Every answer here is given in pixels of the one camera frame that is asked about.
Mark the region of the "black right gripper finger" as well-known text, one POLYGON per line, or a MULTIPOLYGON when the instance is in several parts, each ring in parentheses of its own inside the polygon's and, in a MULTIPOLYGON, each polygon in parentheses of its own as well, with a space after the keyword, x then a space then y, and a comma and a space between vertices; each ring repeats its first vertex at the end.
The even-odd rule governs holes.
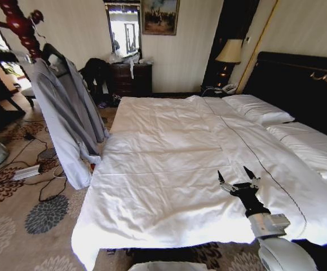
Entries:
POLYGON ((256 177, 256 175, 251 170, 249 170, 246 166, 244 166, 244 170, 245 170, 247 176, 249 177, 249 179, 251 180, 250 186, 253 188, 258 188, 261 178, 256 177))
POLYGON ((225 182, 225 180, 224 180, 224 178, 223 178, 223 176, 222 176, 222 174, 220 173, 219 170, 217 170, 217 172, 218 172, 218 180, 219 180, 219 183, 220 183, 220 187, 221 187, 223 190, 225 190, 225 191, 227 191, 227 192, 229 192, 229 193, 230 193, 231 191, 233 191, 233 186, 232 186, 231 184, 225 182))

